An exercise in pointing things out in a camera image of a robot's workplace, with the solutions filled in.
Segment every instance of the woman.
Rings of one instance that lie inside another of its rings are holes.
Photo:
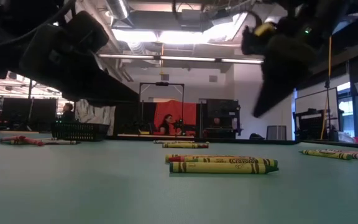
[[[160,130],[160,133],[164,135],[169,135],[169,124],[172,122],[172,115],[167,114],[164,116],[164,120],[158,127]]]

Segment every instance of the red crayon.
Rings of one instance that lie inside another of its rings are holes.
[[[23,139],[25,139],[25,136],[9,136],[9,137],[1,138],[0,142],[10,141],[10,140],[23,140]]]
[[[37,146],[43,146],[45,144],[42,141],[35,140],[35,139],[29,139],[29,138],[24,138],[23,141],[27,142],[28,144],[34,144]]]

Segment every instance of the yellow crayon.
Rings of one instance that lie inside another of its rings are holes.
[[[163,143],[162,147],[164,148],[190,148],[190,149],[198,149],[198,148],[208,148],[208,144],[198,144],[198,143]]]
[[[184,162],[218,162],[218,163],[230,163],[230,164],[265,164],[272,167],[278,166],[278,161],[275,159],[263,159],[263,158],[240,158],[240,157],[207,157],[190,159],[190,156],[185,157]]]
[[[169,165],[169,171],[174,173],[267,174],[277,170],[278,167],[267,166],[264,164],[171,162]]]
[[[165,155],[165,162],[169,162],[169,160],[173,157],[186,157],[193,156],[196,158],[205,158],[205,157],[240,157],[240,158],[249,158],[249,156],[225,156],[225,155],[186,155],[186,154],[167,154]]]
[[[352,159],[351,155],[343,152],[314,151],[314,150],[303,150],[299,152],[304,155],[321,156],[321,157],[328,157],[333,159],[344,159],[344,160]]]

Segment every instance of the yellow pole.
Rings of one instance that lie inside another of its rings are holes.
[[[332,49],[332,46],[333,46],[333,38],[331,36],[331,37],[329,37],[329,47],[328,47],[328,79],[331,78],[331,49]],[[323,140],[324,128],[326,128],[325,125],[326,125],[327,104],[328,104],[328,95],[326,97],[326,105],[324,107],[323,128],[321,129],[320,140]]]

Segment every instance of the ceiling light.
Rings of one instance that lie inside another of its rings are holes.
[[[157,36],[152,31],[112,30],[117,40],[125,42],[155,42]]]
[[[223,58],[222,62],[227,63],[249,63],[249,64],[261,64],[262,60],[260,59],[230,59],[230,58]]]
[[[217,62],[217,63],[243,63],[243,64],[261,64],[260,59],[234,59],[234,58],[207,58],[207,57],[181,57],[166,55],[121,55],[121,54],[99,54],[101,58],[119,58],[119,59],[141,59],[141,60],[182,60],[188,62]]]
[[[208,40],[201,32],[163,31],[158,41],[164,44],[201,44]]]
[[[348,88],[351,88],[351,83],[350,82],[343,83],[342,85],[337,86],[336,90],[341,91],[341,90],[346,90]]]
[[[119,58],[119,59],[141,59],[141,60],[153,60],[153,55],[110,55],[110,54],[99,54],[102,58]]]
[[[188,62],[214,62],[215,58],[163,56],[162,60],[184,60]]]

